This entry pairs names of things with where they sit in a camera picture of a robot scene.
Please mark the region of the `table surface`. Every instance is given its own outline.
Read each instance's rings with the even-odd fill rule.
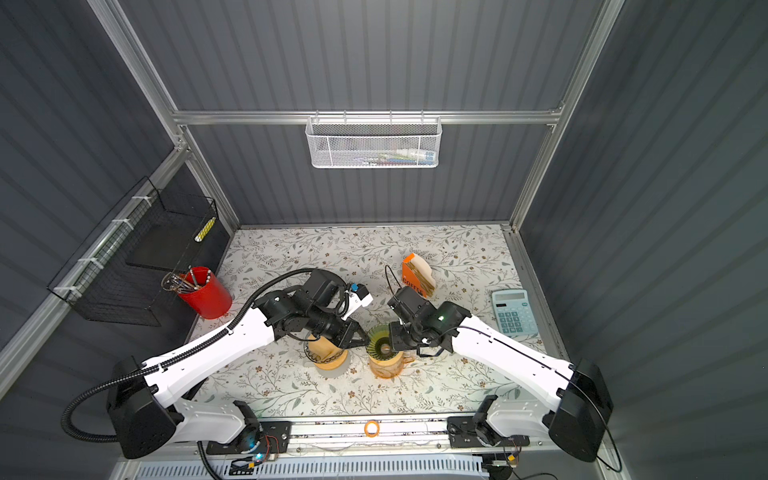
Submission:
[[[366,330],[396,320],[386,305],[384,278],[389,264],[399,274],[411,252],[423,257],[437,282],[430,300],[451,300],[496,328],[491,292],[521,288],[499,225],[358,227],[238,230],[220,268],[221,283],[233,294],[230,312],[200,319],[192,338],[230,321],[248,296],[275,276],[316,266],[363,283],[373,295],[367,309],[353,314]],[[302,283],[297,276],[276,288]],[[544,352],[538,335],[517,341]],[[375,377],[364,349],[350,350],[352,362],[335,379],[304,366],[303,345],[285,337],[240,357],[211,375],[196,402],[244,400],[259,417],[472,412],[486,395],[532,399],[514,382],[460,355],[417,359],[394,379]]]

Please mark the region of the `orange ring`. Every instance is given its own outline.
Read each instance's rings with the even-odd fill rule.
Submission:
[[[376,433],[368,433],[368,425],[376,425]],[[370,422],[366,423],[366,426],[362,428],[362,430],[366,433],[366,437],[369,439],[373,439],[377,436],[379,436],[379,423],[376,420],[371,420]]]

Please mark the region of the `light blue calculator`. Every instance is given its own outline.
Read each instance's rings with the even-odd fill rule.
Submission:
[[[538,333],[525,290],[499,290],[491,295],[498,331],[506,336]]]

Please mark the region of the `red pen holder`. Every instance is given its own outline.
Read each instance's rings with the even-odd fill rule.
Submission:
[[[193,267],[192,275],[194,275],[194,279],[198,285],[204,286],[192,293],[179,293],[179,296],[204,319],[212,320],[230,311],[232,296],[219,282],[219,279],[216,278],[213,272],[210,273],[208,283],[205,283],[208,271],[209,269],[205,266]],[[194,283],[189,273],[184,276],[184,279],[189,283]]]

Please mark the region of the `yellow handle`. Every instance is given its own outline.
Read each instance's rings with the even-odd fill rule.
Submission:
[[[208,220],[208,223],[206,223],[205,227],[203,227],[203,229],[200,230],[200,232],[194,238],[194,241],[202,242],[203,238],[205,238],[205,236],[208,235],[208,232],[210,232],[210,229],[214,228],[214,223],[216,223],[216,217],[213,217],[210,220]]]

